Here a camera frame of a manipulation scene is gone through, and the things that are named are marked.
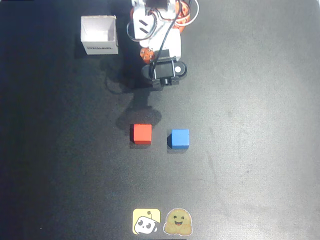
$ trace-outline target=black mat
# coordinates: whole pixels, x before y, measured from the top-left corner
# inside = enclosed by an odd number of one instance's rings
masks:
[[[131,1],[0,3],[3,240],[320,239],[320,10],[315,0],[200,0],[188,77],[153,91],[127,37]],[[86,56],[82,15],[117,15],[120,53]],[[130,125],[152,124],[135,147]],[[171,129],[190,131],[172,151]],[[134,235],[133,211],[159,209]]]

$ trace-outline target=emoji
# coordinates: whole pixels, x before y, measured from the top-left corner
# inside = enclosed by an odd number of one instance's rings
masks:
[[[134,230],[138,234],[150,234],[156,232],[158,228],[156,227],[156,221],[151,218],[141,216],[134,226]]]
[[[171,210],[165,219],[163,231],[169,235],[179,234],[189,236],[192,234],[191,216],[187,210],[175,208]]]
[[[158,209],[137,208],[133,211],[132,231],[134,234],[150,234],[158,230],[160,223],[160,211]]]

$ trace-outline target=sticker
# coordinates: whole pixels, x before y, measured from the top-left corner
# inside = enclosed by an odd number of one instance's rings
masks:
[[[160,211],[158,209],[137,208],[133,211],[132,231],[134,234],[151,234],[158,230]]]
[[[192,234],[190,213],[183,208],[171,210],[165,219],[163,231],[169,235],[189,236]]]

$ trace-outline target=smiley face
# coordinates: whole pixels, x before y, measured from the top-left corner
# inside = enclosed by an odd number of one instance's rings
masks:
[[[156,228],[156,221],[152,220],[151,218],[141,216],[137,220],[134,230],[138,234],[150,234],[152,232],[156,232],[158,228]]]
[[[182,208],[175,208],[171,210],[166,216],[166,222],[164,224],[163,231],[170,235],[191,235],[192,226],[189,212]]]

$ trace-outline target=white cardboard box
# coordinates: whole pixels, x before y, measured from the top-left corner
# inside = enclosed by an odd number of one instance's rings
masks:
[[[81,42],[88,55],[118,54],[116,16],[82,16]]]

